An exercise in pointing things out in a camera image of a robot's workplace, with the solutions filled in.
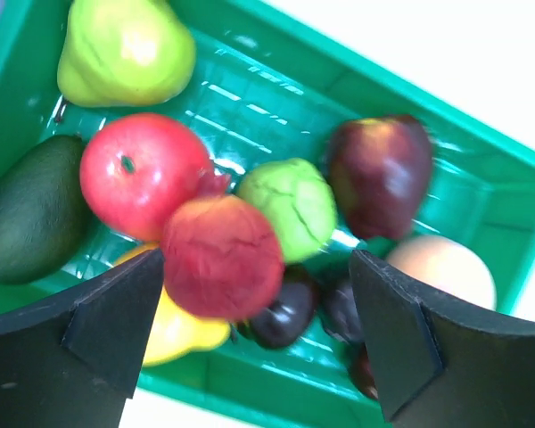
green fruit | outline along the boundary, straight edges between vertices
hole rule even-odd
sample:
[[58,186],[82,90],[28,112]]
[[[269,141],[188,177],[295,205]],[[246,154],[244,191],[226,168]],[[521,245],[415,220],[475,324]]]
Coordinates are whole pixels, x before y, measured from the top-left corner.
[[84,148],[75,136],[53,136],[0,177],[1,284],[52,274],[83,243],[93,218],[79,187]]
[[152,105],[185,89],[195,61],[166,0],[74,0],[57,83],[82,107]]
[[269,220],[285,263],[298,263],[314,255],[337,227],[331,187],[303,159],[260,165],[244,177],[237,195]]

green pear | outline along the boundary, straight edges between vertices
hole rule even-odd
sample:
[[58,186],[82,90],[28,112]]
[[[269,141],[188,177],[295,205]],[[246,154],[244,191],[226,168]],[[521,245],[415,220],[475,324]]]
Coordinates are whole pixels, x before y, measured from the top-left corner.
[[195,62],[167,0],[74,0],[57,83],[82,107],[153,105],[185,89]]
[[337,227],[333,191],[315,165],[304,159],[259,165],[244,176],[236,195],[271,223],[286,264],[317,254]]

egg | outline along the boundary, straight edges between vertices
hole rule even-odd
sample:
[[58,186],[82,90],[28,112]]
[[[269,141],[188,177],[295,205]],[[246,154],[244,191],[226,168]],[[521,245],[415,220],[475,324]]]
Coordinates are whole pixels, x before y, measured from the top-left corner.
[[496,287],[480,257],[460,243],[437,235],[406,240],[386,261],[408,276],[482,308],[495,310]]

red apple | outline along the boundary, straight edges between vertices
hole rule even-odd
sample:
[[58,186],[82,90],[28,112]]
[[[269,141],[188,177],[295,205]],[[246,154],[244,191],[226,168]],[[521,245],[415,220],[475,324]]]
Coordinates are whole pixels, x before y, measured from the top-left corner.
[[356,237],[411,231],[432,176],[432,143],[420,122],[408,115],[345,122],[328,161],[337,206]]
[[156,113],[117,119],[87,145],[81,190],[107,226],[141,241],[159,241],[165,221],[200,193],[223,193],[228,179],[214,166],[200,138],[182,123]]

plastic fruit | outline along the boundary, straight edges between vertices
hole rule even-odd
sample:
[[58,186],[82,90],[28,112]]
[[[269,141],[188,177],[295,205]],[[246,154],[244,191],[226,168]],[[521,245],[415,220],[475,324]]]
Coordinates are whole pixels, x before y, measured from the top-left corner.
[[400,243],[386,261],[432,287],[485,309],[498,302],[491,272],[482,259],[460,243],[424,235]]
[[284,272],[276,299],[255,317],[239,323],[238,331],[262,348],[288,347],[309,327],[317,302],[315,280],[301,265],[291,265]]
[[253,317],[281,287],[284,263],[274,229],[232,194],[182,205],[160,247],[169,296],[198,317]]
[[[123,254],[115,265],[158,246],[157,243],[140,245]],[[163,364],[193,350],[212,350],[222,345],[229,335],[228,322],[192,316],[182,310],[163,287],[144,352],[143,366]]]
[[333,192],[319,171],[303,159],[259,165],[243,178],[237,195],[270,221],[287,264],[315,255],[337,227]]
[[79,189],[84,144],[52,136],[0,177],[0,284],[26,284],[75,256],[93,220]]
[[360,344],[365,341],[349,277],[343,278],[321,298],[323,327],[339,342]]
[[89,141],[80,166],[81,190],[107,226],[141,241],[159,241],[165,221],[199,194],[223,193],[200,138],[155,113],[117,119]]
[[74,0],[57,82],[82,107],[152,105],[186,87],[195,58],[166,0]]
[[329,182],[347,226],[358,238],[399,239],[432,175],[432,143],[408,115],[351,120],[333,133]]
[[360,347],[357,356],[351,362],[349,376],[357,389],[366,397],[378,400],[375,379],[373,377],[373,372],[371,372],[371,365],[368,361],[368,354],[366,353],[366,347],[364,345]]

